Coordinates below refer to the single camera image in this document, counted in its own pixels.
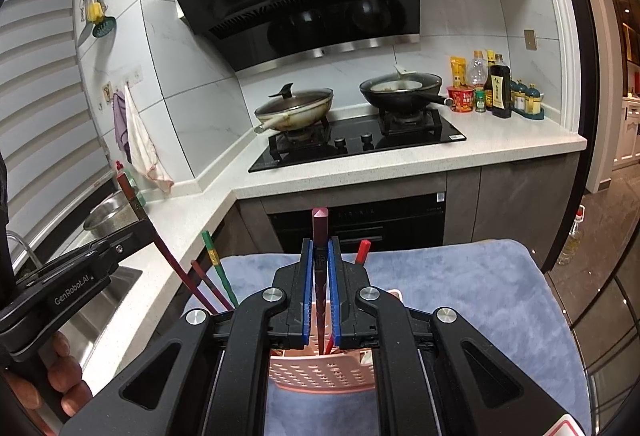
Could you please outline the person's left hand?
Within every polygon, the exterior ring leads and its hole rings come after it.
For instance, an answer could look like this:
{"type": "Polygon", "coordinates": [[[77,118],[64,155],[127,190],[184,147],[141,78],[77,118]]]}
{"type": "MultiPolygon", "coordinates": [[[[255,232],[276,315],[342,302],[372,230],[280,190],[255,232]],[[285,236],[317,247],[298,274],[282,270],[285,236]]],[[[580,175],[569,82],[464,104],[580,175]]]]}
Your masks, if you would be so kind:
{"type": "MultiPolygon", "coordinates": [[[[50,385],[62,393],[61,407],[68,416],[74,416],[92,398],[87,383],[82,379],[82,369],[77,359],[70,353],[70,341],[60,331],[52,335],[52,347],[55,351],[54,363],[48,368],[50,385]]],[[[8,381],[12,392],[26,409],[28,416],[46,435],[53,435],[52,428],[43,421],[38,410],[42,408],[43,399],[35,385],[9,371],[3,376],[8,381]]]]}

